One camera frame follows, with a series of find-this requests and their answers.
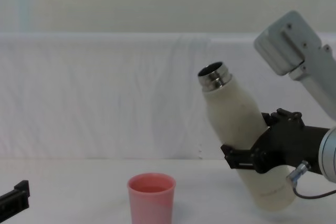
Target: white backdrop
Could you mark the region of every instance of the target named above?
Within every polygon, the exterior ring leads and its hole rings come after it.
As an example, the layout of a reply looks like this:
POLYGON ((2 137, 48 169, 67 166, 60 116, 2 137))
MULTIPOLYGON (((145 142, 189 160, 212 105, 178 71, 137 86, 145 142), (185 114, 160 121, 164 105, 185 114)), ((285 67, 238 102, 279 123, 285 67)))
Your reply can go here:
MULTIPOLYGON (((260 110, 334 123, 256 34, 0 34, 0 157, 222 158, 197 72, 222 60, 260 110)), ((324 36, 336 46, 336 36, 324 36)))

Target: white tabletop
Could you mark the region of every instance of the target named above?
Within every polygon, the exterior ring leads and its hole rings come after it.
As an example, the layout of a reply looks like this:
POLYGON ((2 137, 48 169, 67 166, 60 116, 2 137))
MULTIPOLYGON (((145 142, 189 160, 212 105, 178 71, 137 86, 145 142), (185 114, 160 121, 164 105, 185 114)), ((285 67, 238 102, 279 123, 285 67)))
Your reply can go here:
MULTIPOLYGON (((260 211, 236 172, 224 161, 203 160, 1 160, 0 193, 22 179, 30 183, 30 208, 8 220, 24 224, 131 223, 127 180, 162 172, 177 181, 174 224, 334 223, 336 196, 297 199, 282 212, 260 211)), ((304 194, 334 189, 322 176, 307 174, 304 194)))

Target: metal connector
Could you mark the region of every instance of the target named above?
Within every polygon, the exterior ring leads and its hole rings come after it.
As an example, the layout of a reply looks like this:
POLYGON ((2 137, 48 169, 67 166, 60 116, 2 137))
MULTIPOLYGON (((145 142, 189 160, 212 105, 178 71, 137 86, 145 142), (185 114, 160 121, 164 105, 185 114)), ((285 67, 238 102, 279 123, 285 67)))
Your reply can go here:
POLYGON ((309 169, 309 163, 307 161, 302 161, 302 163, 286 177, 287 182, 291 184, 292 188, 296 188, 299 178, 309 171, 309 169))

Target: plastic cup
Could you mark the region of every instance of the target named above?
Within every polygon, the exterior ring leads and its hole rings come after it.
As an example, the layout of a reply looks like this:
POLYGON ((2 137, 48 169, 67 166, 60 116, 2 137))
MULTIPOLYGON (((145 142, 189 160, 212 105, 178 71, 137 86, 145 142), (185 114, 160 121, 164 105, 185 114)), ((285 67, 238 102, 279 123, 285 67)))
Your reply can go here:
POLYGON ((169 175, 145 173, 128 183, 132 224, 171 224, 176 181, 169 175))

